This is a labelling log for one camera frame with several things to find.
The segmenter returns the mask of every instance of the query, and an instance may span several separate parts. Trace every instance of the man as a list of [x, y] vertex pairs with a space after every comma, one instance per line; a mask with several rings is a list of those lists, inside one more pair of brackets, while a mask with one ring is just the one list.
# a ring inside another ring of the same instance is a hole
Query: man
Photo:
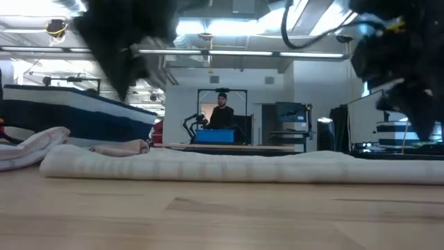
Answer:
[[219, 93], [217, 107], [213, 109], [210, 118], [210, 129], [231, 129], [234, 126], [234, 110], [227, 106], [227, 94]]

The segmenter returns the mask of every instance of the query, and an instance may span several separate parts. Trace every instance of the table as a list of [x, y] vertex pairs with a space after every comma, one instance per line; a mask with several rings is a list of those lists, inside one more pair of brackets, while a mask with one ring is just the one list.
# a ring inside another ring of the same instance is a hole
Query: table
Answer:
[[214, 144], [155, 144], [178, 151], [206, 153], [231, 156], [288, 156], [296, 155], [294, 146], [248, 146], [248, 145], [214, 145]]
[[441, 250], [444, 187], [0, 173], [1, 250]]

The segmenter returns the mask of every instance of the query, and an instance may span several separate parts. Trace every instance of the black frame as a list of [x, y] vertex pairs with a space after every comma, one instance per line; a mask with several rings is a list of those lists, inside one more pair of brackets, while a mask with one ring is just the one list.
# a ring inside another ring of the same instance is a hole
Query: black frame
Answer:
[[[202, 91], [213, 91], [213, 92], [216, 92], [216, 93], [218, 93], [218, 92], [226, 92], [226, 93], [229, 93], [229, 92], [244, 92], [245, 93], [245, 116], [247, 117], [248, 116], [248, 90], [232, 90], [232, 89], [228, 89], [228, 88], [218, 88], [218, 89], [197, 89], [197, 109], [196, 109], [196, 113], [198, 114], [199, 113], [199, 104], [200, 104], [200, 93], [202, 92]], [[244, 122], [244, 128], [243, 128], [243, 130], [244, 131], [247, 131], [248, 130], [248, 128], [247, 128], [247, 126], [248, 126], [248, 122], [247, 122], [247, 120], [245, 119], [245, 122]], [[248, 141], [247, 141], [247, 143], [248, 144], [251, 144], [251, 138], [248, 138]]]

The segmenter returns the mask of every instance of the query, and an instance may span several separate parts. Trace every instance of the computer monitor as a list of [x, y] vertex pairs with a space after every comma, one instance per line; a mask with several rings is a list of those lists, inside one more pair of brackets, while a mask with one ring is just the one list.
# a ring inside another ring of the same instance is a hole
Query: computer monitor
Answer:
[[305, 103], [276, 102], [276, 113], [279, 122], [307, 122]]

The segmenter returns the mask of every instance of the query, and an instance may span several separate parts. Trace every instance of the blue container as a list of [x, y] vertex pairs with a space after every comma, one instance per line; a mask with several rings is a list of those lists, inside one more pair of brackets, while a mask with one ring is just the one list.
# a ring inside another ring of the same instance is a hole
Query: blue container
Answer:
[[219, 142], [219, 143], [233, 143], [234, 131], [233, 130], [208, 130], [202, 129], [196, 131], [195, 143], [199, 142]]

